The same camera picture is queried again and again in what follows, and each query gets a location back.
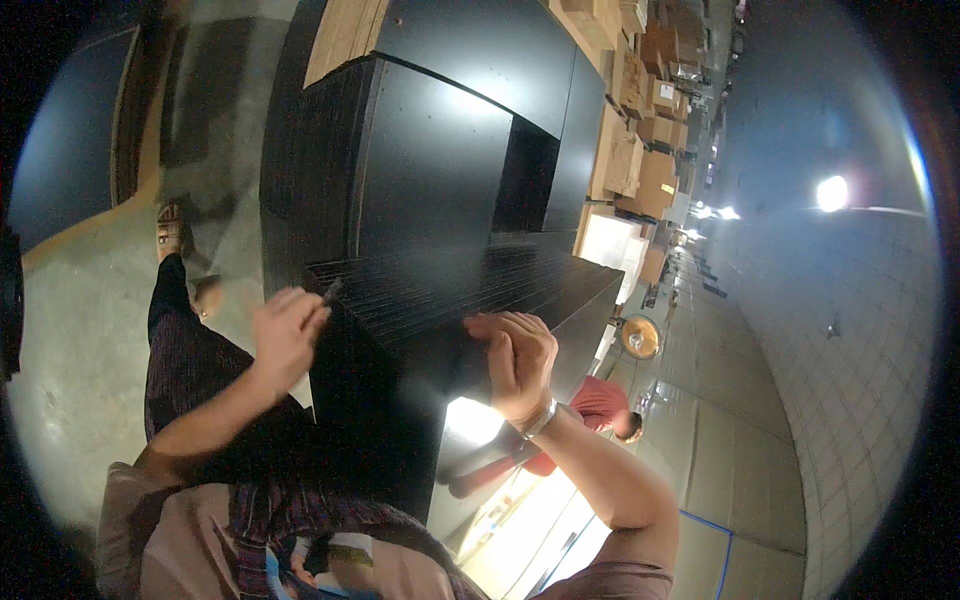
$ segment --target blue tape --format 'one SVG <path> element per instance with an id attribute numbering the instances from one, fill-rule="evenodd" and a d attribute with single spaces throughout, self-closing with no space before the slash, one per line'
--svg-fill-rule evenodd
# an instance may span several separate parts
<path id="1" fill-rule="evenodd" d="M 732 532 L 731 530 L 727 529 L 726 527 L 721 527 L 720 525 L 717 525 L 716 523 L 711 523 L 711 522 L 709 522 L 708 520 L 706 520 L 705 518 L 699 518 L 699 517 L 696 516 L 696 515 L 691 515 L 690 513 L 688 513 L 687 511 L 684 511 L 684 510 L 680 510 L 680 514 L 683 515 L 683 516 L 688 516 L 688 517 L 692 518 L 693 520 L 695 520 L 695 521 L 697 521 L 697 522 L 699 522 L 699 523 L 703 523 L 703 524 L 706 525 L 707 527 L 712 527 L 713 529 L 716 529 L 717 531 L 722 531 L 722 532 L 724 532 L 725 534 L 727 534 L 728 536 L 732 536 L 732 535 L 733 535 L 733 532 Z"/>
<path id="2" fill-rule="evenodd" d="M 720 571 L 720 585 L 717 587 L 716 600 L 720 600 L 720 592 L 723 591 L 723 583 L 727 580 L 727 565 L 730 564 L 730 549 L 733 546 L 733 534 L 727 537 L 727 558 L 723 560 L 723 570 Z"/>
<path id="3" fill-rule="evenodd" d="M 717 586 L 717 595 L 716 595 L 716 600 L 720 600 L 720 592 L 723 591 L 723 583 L 727 580 L 727 567 L 730 565 L 730 551 L 731 551 L 731 548 L 733 547 L 733 532 L 727 529 L 726 527 L 721 527 L 716 523 L 711 523 L 705 518 L 700 518 L 696 515 L 691 515 L 687 511 L 680 510 L 680 514 L 683 516 L 686 516 L 687 518 L 692 518 L 698 523 L 703 523 L 707 527 L 712 527 L 717 531 L 722 531 L 723 533 L 727 534 L 727 556 L 725 556 L 723 559 L 723 570 L 720 571 L 720 585 Z"/>

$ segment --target hand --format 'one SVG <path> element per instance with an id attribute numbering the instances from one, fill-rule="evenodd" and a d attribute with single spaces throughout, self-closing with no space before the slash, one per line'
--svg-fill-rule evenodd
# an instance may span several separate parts
<path id="1" fill-rule="evenodd" d="M 540 317 L 521 313 L 480 314 L 464 319 L 464 326 L 470 337 L 490 342 L 493 408 L 523 431 L 550 403 L 556 338 Z"/>
<path id="2" fill-rule="evenodd" d="M 253 313 L 251 375 L 277 397 L 289 392 L 313 364 L 314 344 L 329 316 L 316 294 L 299 287 L 277 292 Z"/>

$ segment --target watch band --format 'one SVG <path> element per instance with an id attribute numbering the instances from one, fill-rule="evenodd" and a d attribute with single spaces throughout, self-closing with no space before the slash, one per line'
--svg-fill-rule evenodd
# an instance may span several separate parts
<path id="1" fill-rule="evenodd" d="M 543 427 L 546 427 L 546 424 L 554 418 L 557 414 L 557 400 L 550 398 L 550 403 L 547 404 L 546 409 L 540 413 L 540 416 L 533 423 L 530 424 L 527 428 L 520 432 L 520 435 L 523 436 L 524 440 L 530 440 L 535 435 L 543 430 Z"/>

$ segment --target foot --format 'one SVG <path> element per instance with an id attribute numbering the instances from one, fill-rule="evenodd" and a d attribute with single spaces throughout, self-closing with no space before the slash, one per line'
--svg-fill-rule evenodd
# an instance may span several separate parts
<path id="1" fill-rule="evenodd" d="M 190 302 L 201 321 L 216 315 L 223 303 L 224 285 L 218 275 L 204 277 L 197 284 L 197 293 Z"/>
<path id="2" fill-rule="evenodd" d="M 156 258 L 159 262 L 170 254 L 180 252 L 180 233 L 183 218 L 176 203 L 168 203 L 156 216 Z"/>

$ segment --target left hand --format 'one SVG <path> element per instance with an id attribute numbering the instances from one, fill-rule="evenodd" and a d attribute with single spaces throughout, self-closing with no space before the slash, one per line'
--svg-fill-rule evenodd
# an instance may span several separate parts
<path id="1" fill-rule="evenodd" d="M 314 344 L 329 316 L 316 294 L 299 287 L 277 292 L 253 313 L 251 375 L 278 396 L 289 392 L 313 364 Z"/>
<path id="2" fill-rule="evenodd" d="M 464 319 L 470 337 L 490 343 L 491 406 L 518 431 L 550 403 L 557 339 L 536 315 L 496 313 Z"/>

